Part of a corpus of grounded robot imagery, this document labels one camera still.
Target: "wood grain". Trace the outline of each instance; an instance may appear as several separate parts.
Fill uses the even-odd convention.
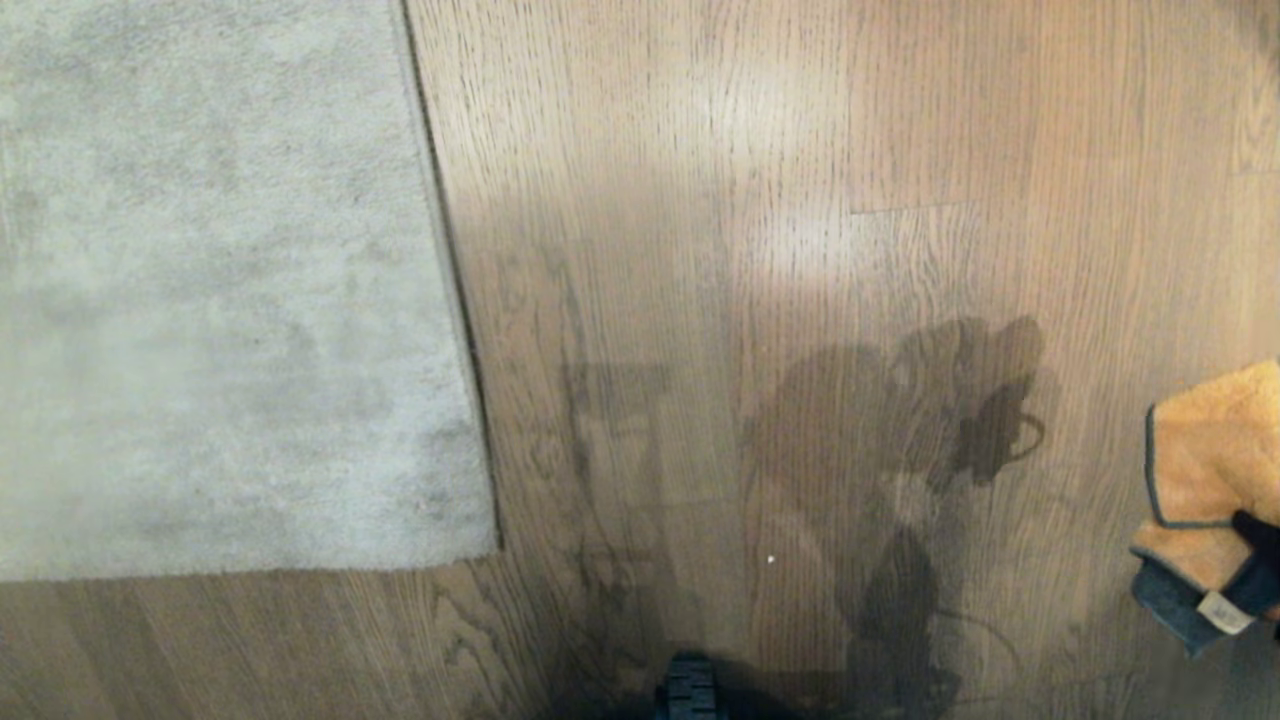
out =
[[[503,552],[0,587],[0,716],[595,717],[677,647],[832,717],[1270,716],[1125,548],[1147,405],[1280,354],[1274,0],[408,13]]]

